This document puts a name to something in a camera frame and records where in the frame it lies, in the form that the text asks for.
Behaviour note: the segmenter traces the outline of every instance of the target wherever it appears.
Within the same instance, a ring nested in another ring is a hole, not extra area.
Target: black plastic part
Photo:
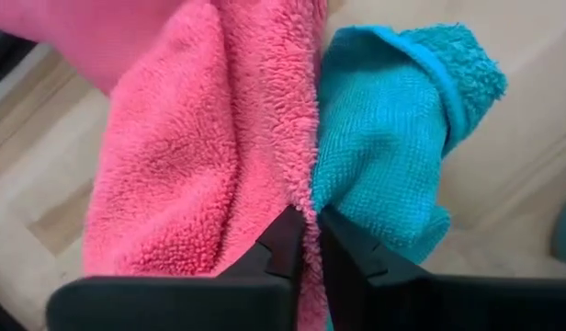
[[[318,221],[334,331],[424,325],[415,321],[429,309],[419,285],[429,277],[428,272],[391,252],[332,207],[325,207]]]
[[[566,330],[566,280],[435,276],[333,208],[319,222],[334,331]]]
[[[50,331],[293,331],[305,222],[285,209],[215,279],[91,278],[56,291]]]
[[[18,65],[36,43],[0,32],[0,81]]]
[[[26,331],[26,328],[0,305],[0,331]]]

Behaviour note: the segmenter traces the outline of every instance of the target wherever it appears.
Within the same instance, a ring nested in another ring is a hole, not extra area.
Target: teal fabric
[[[462,25],[338,30],[318,90],[316,211],[332,204],[421,263],[449,227],[448,212],[436,205],[442,158],[505,88],[496,63]]]

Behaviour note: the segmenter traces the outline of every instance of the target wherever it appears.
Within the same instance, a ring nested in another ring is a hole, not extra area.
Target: blue towel
[[[462,25],[338,30],[318,91],[316,211],[332,204],[421,263],[449,227],[448,212],[436,205],[442,158],[505,88],[496,63]]]

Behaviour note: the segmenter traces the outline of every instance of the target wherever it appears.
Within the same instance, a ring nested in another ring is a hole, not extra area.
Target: pink microfiber cloth
[[[114,86],[85,271],[215,276],[293,204],[308,224],[299,327],[323,330],[310,178],[325,1],[161,2],[0,0],[0,28]]]

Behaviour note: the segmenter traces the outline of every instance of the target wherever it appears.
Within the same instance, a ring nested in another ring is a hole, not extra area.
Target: microfiber towel
[[[137,34],[123,14],[114,29]],[[85,227],[87,275],[218,275],[292,204],[307,222],[299,330],[324,329],[310,192],[324,15],[319,0],[175,8],[110,83]]]
[[[332,204],[415,263],[446,234],[436,205],[442,158],[465,139],[506,80],[463,25],[334,35],[318,91],[316,211]]]

